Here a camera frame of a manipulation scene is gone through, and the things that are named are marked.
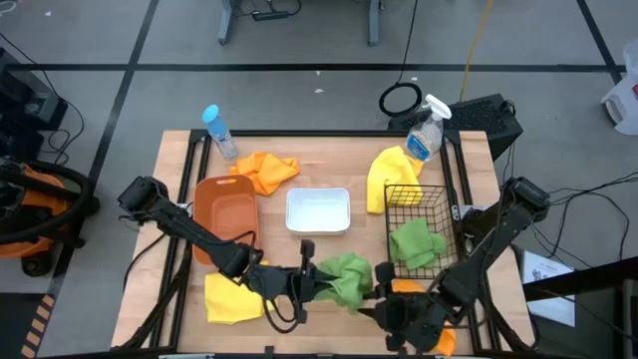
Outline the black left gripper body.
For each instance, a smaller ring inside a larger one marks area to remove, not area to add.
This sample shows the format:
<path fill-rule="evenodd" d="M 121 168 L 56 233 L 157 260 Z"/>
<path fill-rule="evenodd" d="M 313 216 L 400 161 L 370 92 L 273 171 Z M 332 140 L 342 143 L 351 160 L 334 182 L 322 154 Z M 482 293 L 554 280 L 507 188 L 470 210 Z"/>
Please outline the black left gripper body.
<path fill-rule="evenodd" d="M 309 239 L 301 241 L 300 254 L 302 257 L 299 267 L 281 267 L 264 265 L 256 256 L 248 267 L 248 288 L 261 297 L 264 314 L 270 324 L 274 324 L 269 302 L 275 314 L 285 323 L 304 324 L 307 321 L 307 311 L 303 308 L 305 302 L 312 301 L 315 295 L 316 267 L 311 262 L 315 253 L 315 243 Z M 293 314 L 291 319 L 284 319 L 275 299 L 285 295 L 288 297 Z"/>

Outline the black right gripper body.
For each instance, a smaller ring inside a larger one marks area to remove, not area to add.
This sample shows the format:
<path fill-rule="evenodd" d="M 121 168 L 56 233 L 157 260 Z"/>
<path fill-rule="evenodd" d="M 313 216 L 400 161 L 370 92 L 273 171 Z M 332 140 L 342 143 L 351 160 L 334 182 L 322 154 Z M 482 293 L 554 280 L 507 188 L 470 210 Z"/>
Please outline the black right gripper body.
<path fill-rule="evenodd" d="M 434 349 L 440 341 L 449 306 L 434 292 L 397 292 L 392 287 L 394 264 L 382 262 L 375 266 L 379 299 L 373 318 L 388 333 L 387 347 L 399 350 L 410 343 L 418 352 Z"/>

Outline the green microfiber towel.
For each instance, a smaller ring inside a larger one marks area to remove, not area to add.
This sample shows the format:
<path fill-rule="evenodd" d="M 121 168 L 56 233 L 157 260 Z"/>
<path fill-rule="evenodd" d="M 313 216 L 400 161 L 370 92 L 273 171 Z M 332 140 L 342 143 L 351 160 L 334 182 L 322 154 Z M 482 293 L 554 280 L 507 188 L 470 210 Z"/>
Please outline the green microfiber towel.
<path fill-rule="evenodd" d="M 317 268 L 340 278 L 329 283 L 333 299 L 338 306 L 355 314 L 362 307 L 363 295 L 373 290 L 370 262 L 354 252 L 332 256 L 320 262 Z"/>
<path fill-rule="evenodd" d="M 418 218 L 401 224 L 390 233 L 390 258 L 402 261 L 409 270 L 433 267 L 436 259 L 447 254 L 447 239 L 431 232 L 427 221 Z"/>

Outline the orange microfiber towel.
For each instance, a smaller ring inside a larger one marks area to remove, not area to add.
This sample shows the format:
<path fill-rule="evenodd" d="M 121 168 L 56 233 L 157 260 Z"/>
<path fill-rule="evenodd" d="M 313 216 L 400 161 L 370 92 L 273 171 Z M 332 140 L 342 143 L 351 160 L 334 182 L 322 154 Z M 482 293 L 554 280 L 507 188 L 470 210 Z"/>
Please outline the orange microfiber towel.
<path fill-rule="evenodd" d="M 392 282 L 392 289 L 394 292 L 409 293 L 419 292 L 425 293 L 426 288 L 422 283 L 411 279 L 394 279 Z M 443 354 L 446 357 L 452 357 L 457 345 L 457 335 L 455 329 L 444 329 L 438 344 L 435 346 L 434 351 Z"/>
<path fill-rule="evenodd" d="M 294 158 L 281 159 L 271 153 L 256 152 L 238 159 L 228 173 L 248 177 L 257 194 L 271 195 L 283 182 L 297 176 L 300 168 Z"/>

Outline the yellow microfiber towel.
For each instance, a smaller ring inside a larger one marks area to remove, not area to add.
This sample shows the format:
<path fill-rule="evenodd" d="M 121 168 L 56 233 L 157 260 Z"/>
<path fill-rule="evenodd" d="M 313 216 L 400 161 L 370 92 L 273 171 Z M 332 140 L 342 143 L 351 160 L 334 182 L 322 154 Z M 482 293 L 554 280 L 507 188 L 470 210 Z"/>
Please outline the yellow microfiber towel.
<path fill-rule="evenodd" d="M 265 315 L 262 296 L 215 272 L 204 277 L 206 321 L 233 325 Z"/>
<path fill-rule="evenodd" d="M 406 155 L 399 146 L 387 148 L 373 160 L 367 176 L 367 212 L 381 214 L 385 210 L 387 184 L 419 184 L 424 163 Z"/>

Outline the orange plastic basket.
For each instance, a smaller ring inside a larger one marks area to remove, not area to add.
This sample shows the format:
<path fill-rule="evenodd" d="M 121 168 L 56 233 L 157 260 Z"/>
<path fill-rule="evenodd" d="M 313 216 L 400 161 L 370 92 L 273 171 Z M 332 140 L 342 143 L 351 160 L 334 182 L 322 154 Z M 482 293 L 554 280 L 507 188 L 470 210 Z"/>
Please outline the orange plastic basket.
<path fill-rule="evenodd" d="M 202 180 L 194 191 L 193 219 L 221 239 L 233 239 L 248 231 L 255 233 L 238 242 L 260 248 L 257 198 L 253 182 L 244 175 Z"/>

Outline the white paper sheet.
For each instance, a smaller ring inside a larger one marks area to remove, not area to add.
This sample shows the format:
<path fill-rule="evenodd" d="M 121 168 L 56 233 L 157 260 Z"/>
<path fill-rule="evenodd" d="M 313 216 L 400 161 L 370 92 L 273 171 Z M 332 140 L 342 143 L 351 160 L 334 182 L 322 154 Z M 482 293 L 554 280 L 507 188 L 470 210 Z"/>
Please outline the white paper sheet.
<path fill-rule="evenodd" d="M 533 252 L 525 250 L 522 253 L 520 273 L 523 284 L 568 274 L 572 271 L 572 267 Z M 540 316 L 544 319 L 569 327 L 574 327 L 575 304 L 573 303 L 573 300 L 573 295 L 568 296 L 566 299 L 554 297 L 528 301 L 527 307 L 529 312 L 533 315 Z"/>

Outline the clear spray bottle white trigger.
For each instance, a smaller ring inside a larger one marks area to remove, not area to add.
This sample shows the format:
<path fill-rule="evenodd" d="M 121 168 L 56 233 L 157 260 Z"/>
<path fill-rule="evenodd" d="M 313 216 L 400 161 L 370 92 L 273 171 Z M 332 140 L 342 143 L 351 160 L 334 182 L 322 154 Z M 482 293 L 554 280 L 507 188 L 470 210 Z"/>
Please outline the clear spray bottle white trigger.
<path fill-rule="evenodd" d="M 406 141 L 410 156 L 423 163 L 430 161 L 440 150 L 445 121 L 452 118 L 450 107 L 434 95 L 427 94 L 426 102 L 430 113 L 424 121 L 410 129 Z"/>

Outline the blue-capped water bottle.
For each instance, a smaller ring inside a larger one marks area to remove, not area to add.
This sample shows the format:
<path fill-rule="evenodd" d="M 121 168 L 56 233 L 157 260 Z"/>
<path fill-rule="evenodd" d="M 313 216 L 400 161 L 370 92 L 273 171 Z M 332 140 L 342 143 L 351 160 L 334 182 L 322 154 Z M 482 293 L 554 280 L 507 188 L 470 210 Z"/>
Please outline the blue-capped water bottle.
<path fill-rule="evenodd" d="M 238 156 L 238 149 L 225 121 L 219 114 L 218 105 L 208 106 L 202 113 L 208 134 L 215 141 L 222 156 L 229 161 L 234 161 Z"/>

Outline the black beam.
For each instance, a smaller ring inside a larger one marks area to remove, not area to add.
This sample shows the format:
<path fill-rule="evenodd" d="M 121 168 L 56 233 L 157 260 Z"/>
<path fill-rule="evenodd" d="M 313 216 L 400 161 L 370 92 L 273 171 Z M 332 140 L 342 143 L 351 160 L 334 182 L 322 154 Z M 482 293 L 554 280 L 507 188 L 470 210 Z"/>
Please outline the black beam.
<path fill-rule="evenodd" d="M 603 289 L 617 292 L 617 332 L 622 359 L 638 359 L 638 256 L 561 274 L 523 285 L 527 301 L 536 301 Z"/>

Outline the black computer tower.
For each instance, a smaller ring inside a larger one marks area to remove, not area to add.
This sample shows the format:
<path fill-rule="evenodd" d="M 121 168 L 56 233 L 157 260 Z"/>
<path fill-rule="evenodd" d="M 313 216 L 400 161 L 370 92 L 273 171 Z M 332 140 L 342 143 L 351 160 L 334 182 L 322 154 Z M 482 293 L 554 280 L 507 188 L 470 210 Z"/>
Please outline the black computer tower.
<path fill-rule="evenodd" d="M 391 130 L 406 131 L 426 119 L 430 113 L 426 97 L 423 111 L 414 107 L 406 111 L 393 113 L 385 106 L 385 100 L 379 101 L 382 112 L 392 117 L 389 128 Z M 444 141 L 453 144 L 455 156 L 461 155 L 461 133 L 483 132 L 491 157 L 495 160 L 522 134 L 522 127 L 515 118 L 515 107 L 499 94 L 478 98 L 467 102 L 448 105 L 452 111 L 452 118 L 445 121 Z"/>

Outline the orange shop vacuum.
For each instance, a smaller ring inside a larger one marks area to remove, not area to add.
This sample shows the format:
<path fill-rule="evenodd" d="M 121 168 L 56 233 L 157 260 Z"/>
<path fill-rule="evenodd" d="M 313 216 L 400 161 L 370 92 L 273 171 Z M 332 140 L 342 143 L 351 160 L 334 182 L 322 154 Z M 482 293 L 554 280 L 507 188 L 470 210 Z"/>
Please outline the orange shop vacuum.
<path fill-rule="evenodd" d="M 91 190 L 64 166 L 0 157 L 0 259 L 18 258 L 26 275 L 39 277 L 51 271 L 56 243 L 83 247 L 72 227 L 99 211 Z"/>

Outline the white plastic container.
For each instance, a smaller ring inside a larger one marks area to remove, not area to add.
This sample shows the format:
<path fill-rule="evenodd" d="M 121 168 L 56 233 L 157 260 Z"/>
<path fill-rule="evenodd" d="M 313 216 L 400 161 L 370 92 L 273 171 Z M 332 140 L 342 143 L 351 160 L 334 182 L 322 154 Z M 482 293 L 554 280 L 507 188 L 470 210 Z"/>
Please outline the white plastic container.
<path fill-rule="evenodd" d="M 638 38 L 623 47 L 623 58 L 626 76 L 601 99 L 601 105 L 618 133 L 638 136 Z"/>

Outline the black equipment box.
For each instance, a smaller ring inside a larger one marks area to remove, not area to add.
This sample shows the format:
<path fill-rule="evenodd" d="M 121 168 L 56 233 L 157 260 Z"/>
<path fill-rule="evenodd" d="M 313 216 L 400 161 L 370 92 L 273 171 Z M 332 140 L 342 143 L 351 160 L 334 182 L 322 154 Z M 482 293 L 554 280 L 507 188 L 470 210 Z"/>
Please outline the black equipment box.
<path fill-rule="evenodd" d="M 0 157 L 35 160 L 42 132 L 59 129 L 68 104 L 34 74 L 10 65 L 18 65 L 17 60 L 0 47 Z"/>

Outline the grey desk frame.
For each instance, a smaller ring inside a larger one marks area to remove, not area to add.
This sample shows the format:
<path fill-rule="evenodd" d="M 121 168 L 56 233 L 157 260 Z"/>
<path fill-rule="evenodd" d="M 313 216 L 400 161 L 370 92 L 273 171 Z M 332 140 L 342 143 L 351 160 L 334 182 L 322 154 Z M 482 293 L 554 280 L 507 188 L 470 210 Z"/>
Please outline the grey desk frame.
<path fill-rule="evenodd" d="M 271 12 L 271 11 L 283 11 L 275 8 L 273 0 L 264 0 L 268 10 L 261 11 L 254 8 L 250 12 L 244 12 L 241 8 L 243 0 L 220 0 L 221 1 L 221 15 L 219 18 L 219 27 L 217 31 L 217 41 L 220 45 L 225 45 L 229 38 L 232 28 L 232 23 L 235 18 L 250 17 L 252 20 L 252 14 L 254 12 Z M 353 0 L 355 3 L 363 2 L 368 4 L 368 41 L 369 47 L 377 46 L 380 42 L 380 15 L 384 9 L 382 0 Z M 297 15 L 303 8 L 303 0 L 294 0 L 296 9 L 293 11 L 286 11 L 290 14 L 289 17 Z"/>

